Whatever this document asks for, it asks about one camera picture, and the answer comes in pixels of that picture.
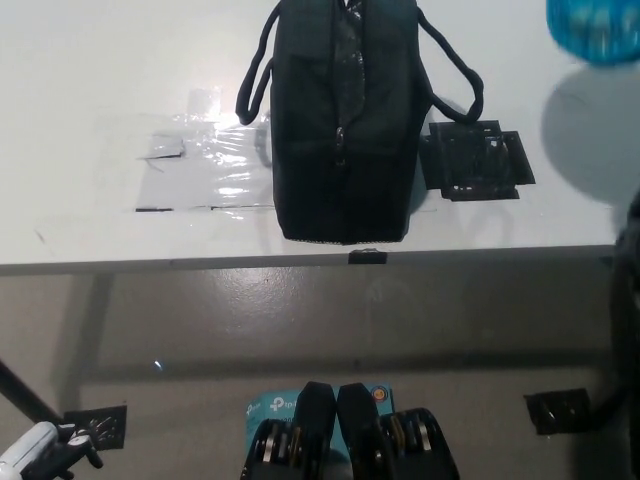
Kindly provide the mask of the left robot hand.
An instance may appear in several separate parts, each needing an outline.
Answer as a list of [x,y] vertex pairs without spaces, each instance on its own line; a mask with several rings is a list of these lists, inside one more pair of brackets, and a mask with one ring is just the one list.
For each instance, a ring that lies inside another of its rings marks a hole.
[[73,479],[71,468],[87,459],[95,469],[102,469],[104,462],[98,454],[89,430],[75,430],[65,443],[57,448],[53,459],[53,475],[55,478]]

